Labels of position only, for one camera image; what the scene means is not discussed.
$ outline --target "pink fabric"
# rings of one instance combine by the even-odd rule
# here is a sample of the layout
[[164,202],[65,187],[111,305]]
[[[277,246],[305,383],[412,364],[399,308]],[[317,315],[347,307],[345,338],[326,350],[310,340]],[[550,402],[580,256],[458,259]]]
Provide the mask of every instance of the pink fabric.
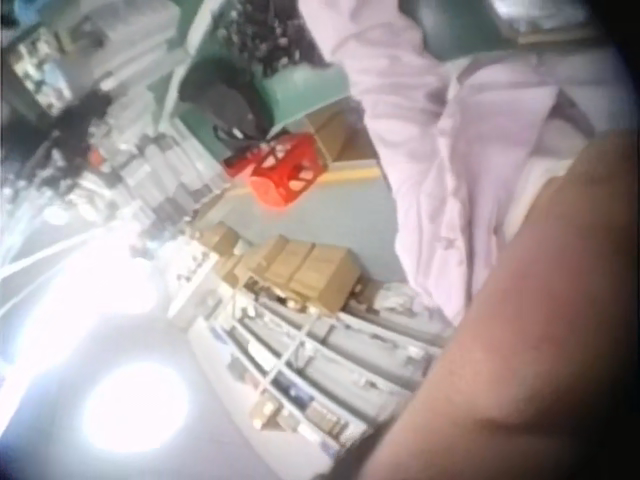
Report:
[[[397,205],[396,252],[407,280],[458,323],[504,247],[496,232],[548,119],[567,119],[585,138],[593,126],[620,120],[610,109],[631,97],[615,59],[604,50],[569,61],[486,55],[457,76],[447,100],[454,78],[424,51],[422,32],[399,13],[397,0],[299,4],[325,57],[345,69],[364,106]],[[590,111],[576,103],[593,95],[605,101]],[[547,156],[578,153],[575,142],[556,137],[543,142]]]

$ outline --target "cardboard box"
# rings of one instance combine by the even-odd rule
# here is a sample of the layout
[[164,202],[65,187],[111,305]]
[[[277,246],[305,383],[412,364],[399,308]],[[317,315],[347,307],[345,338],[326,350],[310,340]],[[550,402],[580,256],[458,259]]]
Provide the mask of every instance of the cardboard box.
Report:
[[348,107],[348,102],[339,100],[306,116],[326,163],[332,163],[339,157],[347,140],[353,135],[354,128],[345,115]]
[[277,235],[264,245],[251,248],[237,268],[240,285],[243,286],[251,277],[261,281],[288,243],[287,237]]
[[213,267],[213,271],[220,277],[220,280],[234,290],[240,287],[236,267],[240,264],[242,258],[242,255],[220,257]]
[[383,285],[383,282],[361,276],[351,291],[351,298],[359,305],[371,308]]
[[282,404],[269,392],[263,392],[256,403],[251,407],[249,418],[256,430],[280,430],[282,427],[276,421],[282,410]]
[[346,303],[362,270],[357,258],[344,247],[317,245],[296,271],[289,288],[308,304],[334,315]]
[[196,240],[212,252],[226,256],[233,254],[240,235],[224,222],[219,222],[213,228],[197,232]]
[[264,274],[274,289],[287,290],[289,282],[311,254],[314,244],[290,240]]

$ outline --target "floor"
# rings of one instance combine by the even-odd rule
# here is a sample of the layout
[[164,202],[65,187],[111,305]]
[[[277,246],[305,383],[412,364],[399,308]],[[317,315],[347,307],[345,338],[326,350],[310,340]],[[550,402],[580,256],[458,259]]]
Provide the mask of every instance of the floor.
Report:
[[351,248],[372,278],[404,280],[395,254],[395,205],[382,177],[317,184],[285,211],[270,211],[250,193],[229,195],[203,218],[201,227],[224,221],[247,241],[274,235]]
[[[106,374],[132,361],[175,369],[189,391],[186,424],[159,449],[110,454],[84,437],[84,402]],[[184,334],[162,318],[105,321],[69,361],[33,384],[0,441],[3,468],[25,480],[277,480],[211,388]]]

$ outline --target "merchandise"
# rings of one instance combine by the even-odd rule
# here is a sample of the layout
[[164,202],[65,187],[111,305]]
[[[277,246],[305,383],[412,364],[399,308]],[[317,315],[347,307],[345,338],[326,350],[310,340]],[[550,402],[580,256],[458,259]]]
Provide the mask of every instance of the merchandise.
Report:
[[348,248],[317,245],[297,270],[289,288],[323,313],[338,313],[356,285],[362,270]]
[[335,413],[327,410],[318,402],[312,402],[304,416],[327,435],[338,438],[346,423]]
[[278,424],[287,432],[295,433],[300,426],[300,420],[289,410],[282,409],[276,418]]
[[249,412],[251,424],[257,430],[282,430],[276,421],[282,404],[271,393],[263,392]]
[[271,286],[284,291],[313,247],[313,243],[290,240],[265,272],[265,279]]

